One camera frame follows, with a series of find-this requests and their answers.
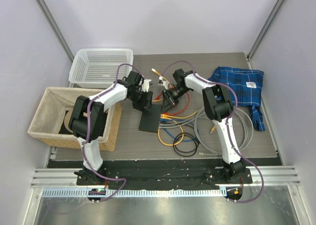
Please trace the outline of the black network switch box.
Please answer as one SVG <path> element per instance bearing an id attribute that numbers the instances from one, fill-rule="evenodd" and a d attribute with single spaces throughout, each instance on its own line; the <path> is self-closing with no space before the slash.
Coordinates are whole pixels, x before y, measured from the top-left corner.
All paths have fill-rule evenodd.
<path id="1" fill-rule="evenodd" d="M 161 105 L 152 104 L 152 112 L 142 112 L 139 130 L 150 133 L 157 133 L 161 114 Z"/>

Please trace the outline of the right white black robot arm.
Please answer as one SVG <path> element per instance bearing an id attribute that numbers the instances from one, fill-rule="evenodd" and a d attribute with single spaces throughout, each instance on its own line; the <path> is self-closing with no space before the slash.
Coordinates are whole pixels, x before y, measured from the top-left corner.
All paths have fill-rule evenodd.
<path id="1" fill-rule="evenodd" d="M 179 98 L 188 91 L 196 91 L 202 95 L 204 112 L 214 123 L 223 158 L 223 177 L 228 183 L 236 182 L 245 173 L 245 162 L 237 146 L 233 130 L 232 116 L 236 111 L 231 99 L 231 88 L 222 84 L 211 82 L 202 78 L 194 71 L 185 72 L 178 69 L 173 77 L 176 85 L 169 89 L 168 86 L 162 90 L 163 105 L 162 112 L 165 113 L 175 107 Z"/>

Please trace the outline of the blue plaid cloth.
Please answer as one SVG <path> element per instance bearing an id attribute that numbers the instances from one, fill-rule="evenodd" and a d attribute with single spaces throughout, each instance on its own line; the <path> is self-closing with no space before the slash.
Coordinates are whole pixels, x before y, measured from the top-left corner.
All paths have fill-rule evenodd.
<path id="1" fill-rule="evenodd" d="M 258 131 L 265 131 L 261 107 L 261 93 L 264 72 L 260 70 L 240 69 L 232 67 L 217 67 L 211 82 L 220 82 L 229 86 L 237 96 L 239 107 L 248 107 L 249 116 Z"/>

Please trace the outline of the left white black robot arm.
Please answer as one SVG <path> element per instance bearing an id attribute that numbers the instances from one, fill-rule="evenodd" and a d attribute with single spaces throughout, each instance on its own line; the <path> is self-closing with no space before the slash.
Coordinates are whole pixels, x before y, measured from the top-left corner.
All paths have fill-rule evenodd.
<path id="1" fill-rule="evenodd" d="M 105 111 L 116 103 L 129 99 L 132 106 L 142 112 L 151 112 L 152 81 L 138 72 L 116 79 L 107 89 L 89 97 L 80 95 L 75 101 L 69 128 L 79 142 L 83 155 L 83 167 L 75 173 L 80 185 L 100 185 L 105 178 L 99 140 L 105 130 Z"/>

